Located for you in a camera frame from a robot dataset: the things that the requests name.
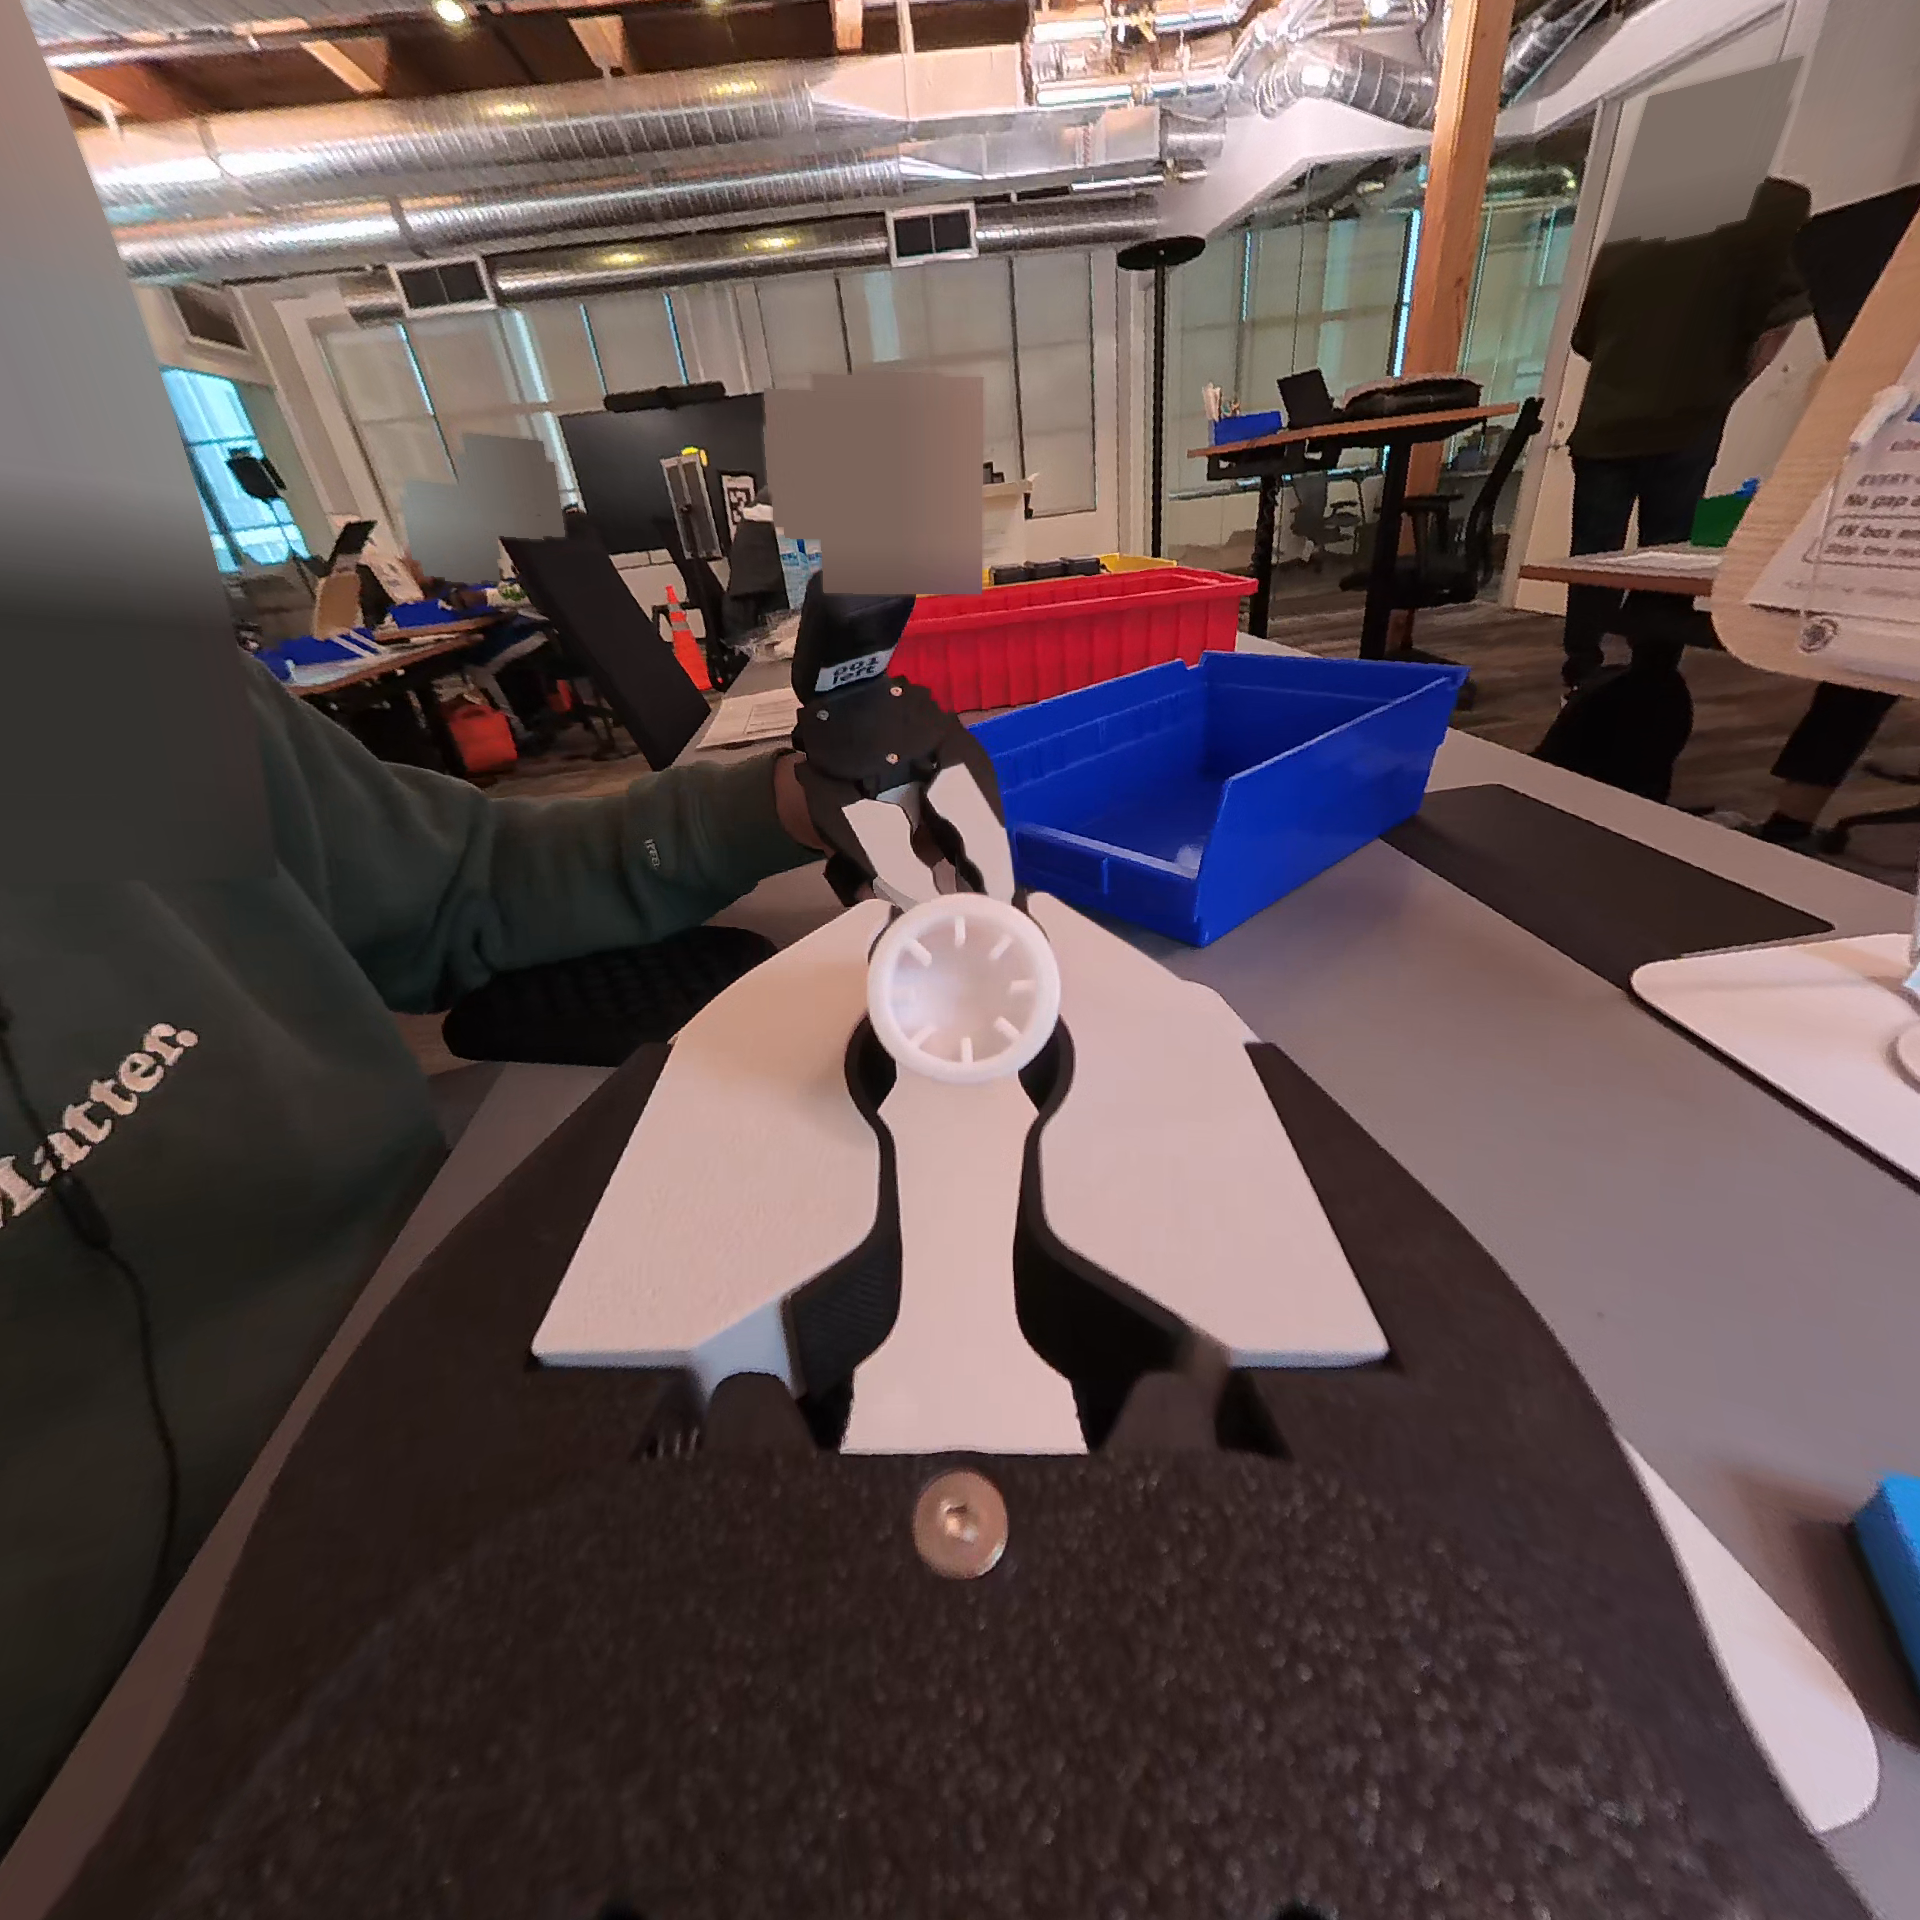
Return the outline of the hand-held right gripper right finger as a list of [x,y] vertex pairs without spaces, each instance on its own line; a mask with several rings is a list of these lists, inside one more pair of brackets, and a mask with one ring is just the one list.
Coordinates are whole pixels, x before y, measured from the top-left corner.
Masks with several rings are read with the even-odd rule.
[[1078,1419],[1118,1419],[1146,1374],[1382,1361],[1252,1028],[1063,900],[1028,908],[1063,1007],[1028,1075],[1019,1318]]

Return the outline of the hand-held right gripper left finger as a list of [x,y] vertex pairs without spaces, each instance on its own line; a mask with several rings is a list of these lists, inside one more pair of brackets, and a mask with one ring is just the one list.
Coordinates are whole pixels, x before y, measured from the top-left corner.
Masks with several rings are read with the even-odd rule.
[[721,993],[671,1039],[533,1337],[547,1366],[737,1374],[798,1395],[866,1340],[804,1335],[793,1298],[881,1226],[881,1140],[847,1087],[884,911],[843,911]]

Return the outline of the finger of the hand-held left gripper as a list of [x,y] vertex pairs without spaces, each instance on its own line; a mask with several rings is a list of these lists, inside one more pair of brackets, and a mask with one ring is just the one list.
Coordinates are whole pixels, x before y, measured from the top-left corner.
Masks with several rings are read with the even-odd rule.
[[927,852],[927,898],[973,893],[1003,905],[1018,900],[1002,794],[986,755],[951,757],[923,781],[919,847]]
[[837,838],[833,892],[841,905],[865,898],[907,909],[922,900],[922,854],[914,850],[914,812],[899,801],[833,794]]

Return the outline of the red whiteboard marker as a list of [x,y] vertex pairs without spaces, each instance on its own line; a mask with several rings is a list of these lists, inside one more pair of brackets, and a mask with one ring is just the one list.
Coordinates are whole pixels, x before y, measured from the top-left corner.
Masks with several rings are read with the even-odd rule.
[[1028,1067],[1050,1042],[1063,980],[1021,908],[934,897],[897,911],[871,949],[868,1025],[897,1067],[979,1087]]

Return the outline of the small white whiteboard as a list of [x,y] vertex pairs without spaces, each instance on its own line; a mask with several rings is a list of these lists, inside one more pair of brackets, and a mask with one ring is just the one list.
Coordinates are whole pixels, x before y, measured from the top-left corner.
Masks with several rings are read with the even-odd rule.
[[[1314,1094],[1266,1044],[1268,1094]],[[1039,1114],[998,1078],[946,1087],[907,1073],[881,1105],[897,1140],[900,1301],[850,1379],[843,1450],[876,1455],[1063,1455],[1091,1451],[1071,1387],[1019,1318],[1019,1219],[1026,1140]],[[1623,1681],[1660,1708],[1679,1682],[1655,1674],[1683,1652],[1713,1659],[1719,1690],[1812,1833],[1854,1825],[1882,1789],[1867,1717],[1834,1663],[1741,1570],[1674,1487],[1606,1422],[1578,1366],[1508,1275],[1428,1191],[1382,1159],[1357,1197],[1334,1199],[1333,1147],[1374,1147],[1339,1106],[1306,1126],[1303,1159],[1385,1335],[1385,1358],[1353,1366],[1241,1369],[1266,1395],[1318,1395],[1339,1436],[1318,1450],[1351,1473],[1385,1442],[1385,1391],[1412,1418],[1394,1487],[1423,1486],[1475,1554],[1513,1562],[1548,1611],[1585,1631]],[[1228,1405],[1228,1374],[1174,1377],[1204,1411]]]

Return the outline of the blue plastic bin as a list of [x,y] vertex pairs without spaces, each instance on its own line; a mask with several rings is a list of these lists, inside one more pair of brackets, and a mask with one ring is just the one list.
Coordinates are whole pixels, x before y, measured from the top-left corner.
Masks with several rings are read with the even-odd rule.
[[1465,679],[1206,651],[973,734],[1021,887],[1209,947],[1417,812]]

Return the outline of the blue foam eraser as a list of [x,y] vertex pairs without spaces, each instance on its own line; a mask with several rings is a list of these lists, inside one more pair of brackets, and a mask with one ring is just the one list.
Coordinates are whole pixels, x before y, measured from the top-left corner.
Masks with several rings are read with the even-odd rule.
[[1887,1474],[1851,1519],[1857,1548],[1911,1677],[1920,1667],[1917,1474]]

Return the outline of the black slanted stand leg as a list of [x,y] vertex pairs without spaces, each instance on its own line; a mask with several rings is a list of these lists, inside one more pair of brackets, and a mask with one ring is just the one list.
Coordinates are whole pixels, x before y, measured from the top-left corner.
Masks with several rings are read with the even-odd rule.
[[653,772],[675,765],[710,708],[607,551],[588,537],[502,537],[500,547],[637,755]]

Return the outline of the large black display screen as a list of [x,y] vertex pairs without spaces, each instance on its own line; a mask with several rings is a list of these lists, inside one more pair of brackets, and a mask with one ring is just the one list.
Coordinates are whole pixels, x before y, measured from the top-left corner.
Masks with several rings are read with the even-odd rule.
[[701,395],[561,418],[583,510],[610,554],[671,548],[717,559],[767,499],[764,397]]

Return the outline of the black floor lamp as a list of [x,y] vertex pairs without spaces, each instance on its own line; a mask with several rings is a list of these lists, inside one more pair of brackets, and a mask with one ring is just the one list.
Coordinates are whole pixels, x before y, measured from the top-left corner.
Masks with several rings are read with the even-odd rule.
[[1118,251],[1118,271],[1149,286],[1147,555],[1153,559],[1163,559],[1169,284],[1204,247],[1203,233],[1174,231],[1141,238]]

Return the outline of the black desk mat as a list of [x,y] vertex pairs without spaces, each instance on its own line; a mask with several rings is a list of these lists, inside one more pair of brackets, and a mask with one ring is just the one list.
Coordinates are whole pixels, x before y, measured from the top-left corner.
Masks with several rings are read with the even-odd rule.
[[1435,791],[1385,844],[1602,980],[1834,925],[1503,785]]

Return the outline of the person's green sweatshirt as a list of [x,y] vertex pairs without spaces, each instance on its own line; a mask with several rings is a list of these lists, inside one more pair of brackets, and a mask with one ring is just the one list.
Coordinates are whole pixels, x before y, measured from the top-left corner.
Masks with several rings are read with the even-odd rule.
[[425,887],[5,887],[5,1841],[441,1157]]

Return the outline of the wooden side desk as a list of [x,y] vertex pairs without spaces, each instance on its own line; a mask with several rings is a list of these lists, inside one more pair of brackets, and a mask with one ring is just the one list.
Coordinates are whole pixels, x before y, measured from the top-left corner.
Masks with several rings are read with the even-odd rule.
[[1726,551],[1721,547],[1633,547],[1626,551],[1529,562],[1519,566],[1519,578],[1537,585],[1657,591],[1697,599],[1713,595],[1724,558]]

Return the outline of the wooden display board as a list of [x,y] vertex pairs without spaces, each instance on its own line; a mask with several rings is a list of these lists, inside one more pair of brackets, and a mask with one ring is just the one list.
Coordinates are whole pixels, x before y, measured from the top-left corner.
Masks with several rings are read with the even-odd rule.
[[1913,697],[1915,622],[1798,615],[1754,607],[1746,595],[1834,478],[1850,431],[1871,397],[1915,365],[1917,390],[1917,227],[1887,260],[1838,356],[1818,385],[1772,478],[1741,517],[1713,590],[1713,625],[1724,646],[1748,666],[1806,682],[1861,686]]

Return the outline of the silver ventilation duct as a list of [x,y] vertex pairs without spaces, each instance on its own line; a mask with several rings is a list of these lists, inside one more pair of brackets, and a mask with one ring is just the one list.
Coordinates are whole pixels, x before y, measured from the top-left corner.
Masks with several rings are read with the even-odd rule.
[[334,276],[358,319],[390,319],[406,314],[393,274],[450,260],[483,260],[490,290],[505,293],[507,260],[516,257],[613,247],[622,271],[644,260],[644,244],[669,233],[839,219],[905,203],[1142,193],[1201,175],[1219,153],[1211,135],[1177,135],[1156,119],[1142,129],[1142,147],[1100,129],[949,135],[764,165],[199,213],[115,225],[111,239],[132,282],[241,286]]
[[387,194],[490,169],[594,167],[798,138],[1010,126],[1033,111],[1014,46],[829,61],[724,63],[637,77],[493,87],[428,100],[219,111],[78,133],[108,207],[189,207]]

